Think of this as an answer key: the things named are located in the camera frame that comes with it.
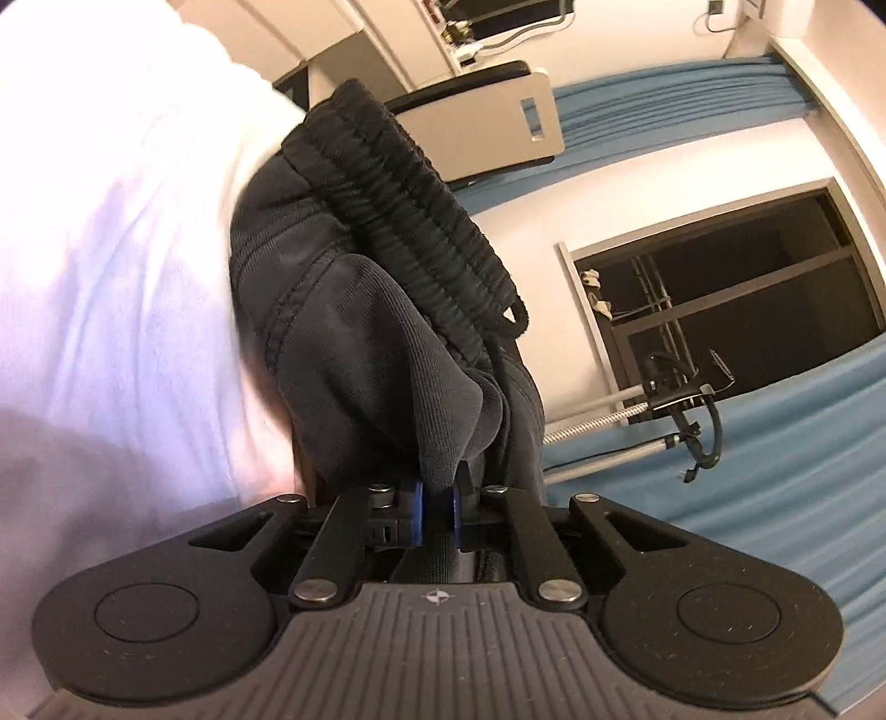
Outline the black sweatpants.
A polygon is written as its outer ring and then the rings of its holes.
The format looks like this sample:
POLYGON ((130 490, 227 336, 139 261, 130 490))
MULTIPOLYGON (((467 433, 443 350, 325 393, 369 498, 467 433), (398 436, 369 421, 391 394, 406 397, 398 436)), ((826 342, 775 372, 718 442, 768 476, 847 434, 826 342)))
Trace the black sweatpants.
POLYGON ((248 183, 234 303, 327 491, 468 466, 544 489, 529 314, 487 237, 392 112, 347 81, 248 183))

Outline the narrow blue curtain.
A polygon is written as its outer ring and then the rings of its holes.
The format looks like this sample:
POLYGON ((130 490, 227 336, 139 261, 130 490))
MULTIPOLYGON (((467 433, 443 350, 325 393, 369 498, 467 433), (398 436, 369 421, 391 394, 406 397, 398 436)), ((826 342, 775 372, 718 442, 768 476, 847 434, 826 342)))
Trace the narrow blue curtain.
POLYGON ((776 55, 669 64, 554 92, 565 150, 552 161, 477 180, 456 192, 468 213, 664 148, 803 119, 818 100, 776 55))

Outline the large blue curtain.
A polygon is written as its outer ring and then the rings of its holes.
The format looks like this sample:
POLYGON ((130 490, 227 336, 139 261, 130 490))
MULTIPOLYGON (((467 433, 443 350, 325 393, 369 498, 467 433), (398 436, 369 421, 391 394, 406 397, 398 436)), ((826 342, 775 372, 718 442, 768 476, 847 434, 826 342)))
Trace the large blue curtain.
POLYGON ((718 408, 721 462, 696 481, 673 449, 552 485, 548 502, 596 492, 814 580, 846 626, 823 695, 883 717, 884 340, 718 408))

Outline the white dresser desk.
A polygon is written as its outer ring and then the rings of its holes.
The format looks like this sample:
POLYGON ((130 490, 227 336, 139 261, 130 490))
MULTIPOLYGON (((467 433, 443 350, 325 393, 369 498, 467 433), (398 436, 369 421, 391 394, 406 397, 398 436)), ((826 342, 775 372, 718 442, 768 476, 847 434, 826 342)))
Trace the white dresser desk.
POLYGON ((407 91, 452 80, 475 60, 507 53, 534 38, 565 30, 575 13, 559 2, 551 18, 479 39, 468 19, 447 19, 456 2, 344 2, 359 32, 407 91))

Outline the dark window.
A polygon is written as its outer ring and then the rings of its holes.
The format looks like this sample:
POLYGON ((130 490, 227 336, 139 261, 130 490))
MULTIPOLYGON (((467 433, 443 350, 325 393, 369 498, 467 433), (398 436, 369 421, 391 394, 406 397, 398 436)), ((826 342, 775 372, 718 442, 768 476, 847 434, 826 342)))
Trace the dark window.
POLYGON ((667 351, 716 351, 759 390, 884 332, 874 227, 836 178, 718 204, 562 254, 607 392, 667 351))

